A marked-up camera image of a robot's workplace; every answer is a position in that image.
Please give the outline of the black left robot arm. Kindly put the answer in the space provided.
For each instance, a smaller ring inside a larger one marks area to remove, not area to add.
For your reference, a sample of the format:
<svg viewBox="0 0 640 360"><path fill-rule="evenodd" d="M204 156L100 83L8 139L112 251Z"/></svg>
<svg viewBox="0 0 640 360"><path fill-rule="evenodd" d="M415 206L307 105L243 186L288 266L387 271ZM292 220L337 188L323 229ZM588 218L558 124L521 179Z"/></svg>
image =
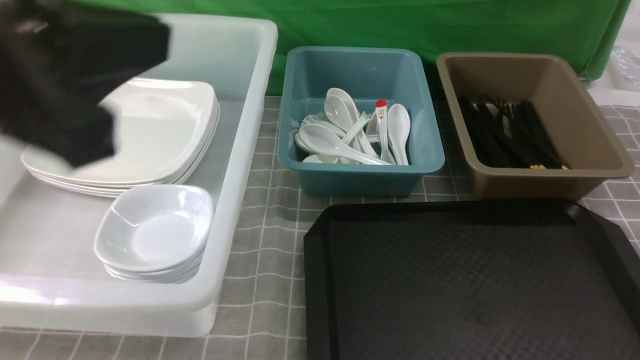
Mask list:
<svg viewBox="0 0 640 360"><path fill-rule="evenodd" d="M116 153L101 102L165 62L171 28L158 17L73 0L3 0L2 136L78 168Z"/></svg>

